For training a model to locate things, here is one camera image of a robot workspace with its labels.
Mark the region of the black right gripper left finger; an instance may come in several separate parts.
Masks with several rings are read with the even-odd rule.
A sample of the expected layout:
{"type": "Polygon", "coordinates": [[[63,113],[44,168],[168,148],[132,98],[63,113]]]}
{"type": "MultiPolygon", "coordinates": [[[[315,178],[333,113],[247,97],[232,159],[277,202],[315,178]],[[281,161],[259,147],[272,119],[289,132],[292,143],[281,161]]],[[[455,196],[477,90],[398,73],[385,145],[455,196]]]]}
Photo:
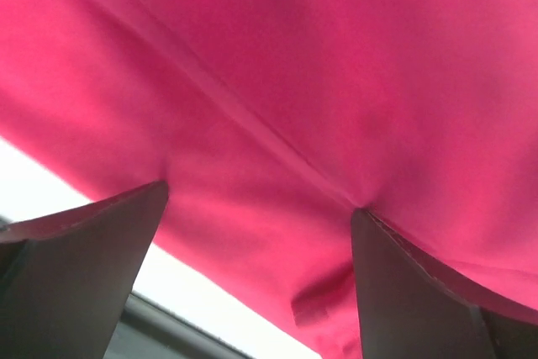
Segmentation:
{"type": "Polygon", "coordinates": [[[101,358],[169,197],[164,181],[1,227],[1,356],[101,358]]]}

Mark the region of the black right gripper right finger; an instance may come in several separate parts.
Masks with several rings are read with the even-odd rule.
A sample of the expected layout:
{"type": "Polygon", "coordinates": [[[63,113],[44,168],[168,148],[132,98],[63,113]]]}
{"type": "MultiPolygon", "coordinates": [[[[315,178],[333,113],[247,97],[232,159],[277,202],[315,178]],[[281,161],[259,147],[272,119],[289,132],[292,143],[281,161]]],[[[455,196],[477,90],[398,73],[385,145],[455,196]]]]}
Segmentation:
{"type": "Polygon", "coordinates": [[[365,358],[535,358],[537,312],[461,275],[365,209],[351,219],[365,358]]]}

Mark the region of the pink t shirt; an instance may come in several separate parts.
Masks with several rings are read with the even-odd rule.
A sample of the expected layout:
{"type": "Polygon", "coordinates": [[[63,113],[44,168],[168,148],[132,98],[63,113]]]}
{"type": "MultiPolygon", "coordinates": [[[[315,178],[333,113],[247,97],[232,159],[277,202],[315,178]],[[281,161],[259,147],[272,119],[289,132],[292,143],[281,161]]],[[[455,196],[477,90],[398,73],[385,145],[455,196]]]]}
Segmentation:
{"type": "Polygon", "coordinates": [[[537,0],[1,0],[1,135],[324,358],[356,208],[537,305],[537,0]]]}

